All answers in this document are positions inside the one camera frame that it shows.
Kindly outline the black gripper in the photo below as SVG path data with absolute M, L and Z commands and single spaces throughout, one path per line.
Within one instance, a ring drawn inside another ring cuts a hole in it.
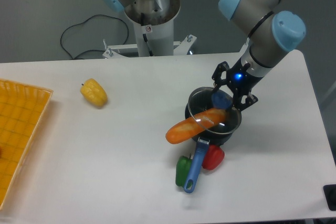
M 233 93 L 233 107 L 239 111 L 243 111 L 248 107 L 258 102 L 258 98 L 251 94 L 252 88 L 263 78 L 257 76 L 252 71 L 253 62 L 248 61 L 242 63 L 239 59 L 232 67 L 223 61 L 219 63 L 212 74 L 212 80 L 214 81 L 213 90 L 219 90 L 222 86 L 228 86 Z M 222 74 L 226 73 L 226 78 L 222 78 Z

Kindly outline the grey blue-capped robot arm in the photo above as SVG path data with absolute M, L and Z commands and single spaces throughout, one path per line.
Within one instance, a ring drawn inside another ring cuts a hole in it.
M 304 39 L 306 26 L 292 12 L 277 14 L 273 8 L 282 0 L 219 0 L 222 15 L 247 36 L 249 48 L 232 66 L 220 63 L 213 75 L 213 104 L 220 107 L 219 89 L 227 86 L 232 106 L 240 111 L 257 102 L 253 87 Z M 174 18 L 180 0 L 104 0 L 116 12 L 133 22 L 138 54 L 170 56 L 174 52 Z

